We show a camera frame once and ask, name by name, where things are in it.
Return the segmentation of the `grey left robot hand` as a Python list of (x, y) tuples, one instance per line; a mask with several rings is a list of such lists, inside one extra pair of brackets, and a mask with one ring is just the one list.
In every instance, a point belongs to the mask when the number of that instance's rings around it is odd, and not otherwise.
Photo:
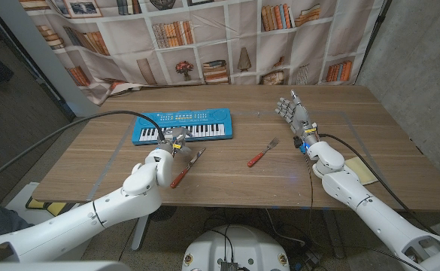
[(175, 127), (167, 129), (164, 133), (164, 139), (157, 145), (158, 149), (168, 151), (171, 155), (189, 154), (191, 149), (186, 146), (186, 139), (193, 134), (186, 128)]

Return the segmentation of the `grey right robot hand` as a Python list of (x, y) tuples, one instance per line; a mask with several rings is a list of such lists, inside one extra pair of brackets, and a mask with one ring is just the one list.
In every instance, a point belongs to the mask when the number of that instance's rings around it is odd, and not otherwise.
[(302, 105), (299, 96), (294, 90), (290, 91), (292, 101), (280, 98), (277, 102), (275, 112), (282, 116), (290, 125), (293, 133), (298, 136), (307, 145), (313, 145), (318, 142), (318, 138), (313, 131), (313, 123), (309, 117), (308, 111)]

